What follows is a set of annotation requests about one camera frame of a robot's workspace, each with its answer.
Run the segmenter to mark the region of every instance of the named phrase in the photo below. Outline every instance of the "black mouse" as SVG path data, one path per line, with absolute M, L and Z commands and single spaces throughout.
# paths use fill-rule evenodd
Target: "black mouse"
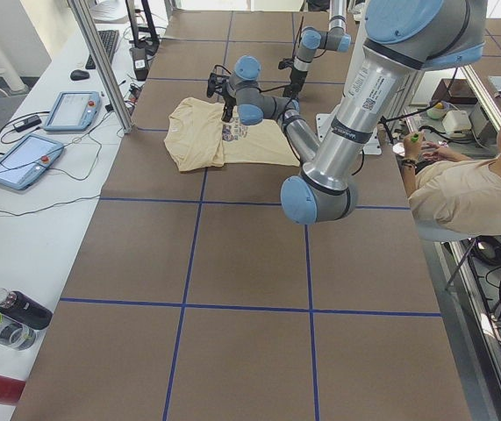
M 71 81 L 81 81 L 83 79 L 88 79 L 90 77 L 90 73 L 87 72 L 86 70 L 73 70 L 71 72 Z

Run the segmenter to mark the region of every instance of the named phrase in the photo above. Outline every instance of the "person's hand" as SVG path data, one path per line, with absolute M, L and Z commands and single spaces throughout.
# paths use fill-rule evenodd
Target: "person's hand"
M 469 157 L 463 155 L 462 153 L 458 153 L 445 146 L 438 145 L 433 142 L 425 142 L 424 149 L 433 149 L 431 152 L 424 152 L 422 156 L 427 161 L 465 161 L 469 159 Z
M 412 141 L 414 135 L 418 135 L 418 139 Z M 404 157 L 408 160 L 418 160 L 419 153 L 422 150 L 422 143 L 424 141 L 423 132 L 412 132 L 404 137 L 402 143 L 404 145 Z

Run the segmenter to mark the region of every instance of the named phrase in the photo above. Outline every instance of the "chair leg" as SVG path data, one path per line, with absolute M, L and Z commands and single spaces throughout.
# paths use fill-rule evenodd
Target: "chair leg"
M 467 250 L 466 250 L 466 252 L 464 252 L 464 255 L 461 257 L 461 260 L 459 261 L 459 264 L 455 267 L 453 273 L 451 274 L 451 277 L 447 281 L 447 285 L 445 286 L 445 290 L 448 290 L 449 287 L 453 284 L 453 281 L 454 281 L 455 277 L 457 276 L 457 274 L 461 270 L 461 266 L 464 264 L 465 260 L 470 256 L 470 252 L 472 251 L 472 249 L 476 245 L 476 241 L 477 240 L 478 240 L 478 237 L 474 237 L 470 241 L 469 247 L 467 247 Z

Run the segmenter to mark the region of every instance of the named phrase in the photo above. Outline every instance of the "folded cloth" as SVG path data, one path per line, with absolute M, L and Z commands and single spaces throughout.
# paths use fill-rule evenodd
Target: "folded cloth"
M 221 121 L 223 104 L 186 98 L 170 114 L 164 144 L 180 171 L 222 167 L 226 163 L 298 166 L 278 125 L 264 120 L 246 126 L 236 107 L 233 121 Z

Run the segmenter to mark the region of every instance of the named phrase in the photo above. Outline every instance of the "blue tablet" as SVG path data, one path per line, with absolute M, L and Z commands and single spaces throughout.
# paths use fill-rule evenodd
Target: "blue tablet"
M 64 147 L 37 134 L 25 135 L 0 159 L 0 184 L 15 190 L 28 188 L 59 158 Z
M 94 121 L 100 103 L 97 92 L 61 92 L 42 128 L 46 132 L 83 132 Z

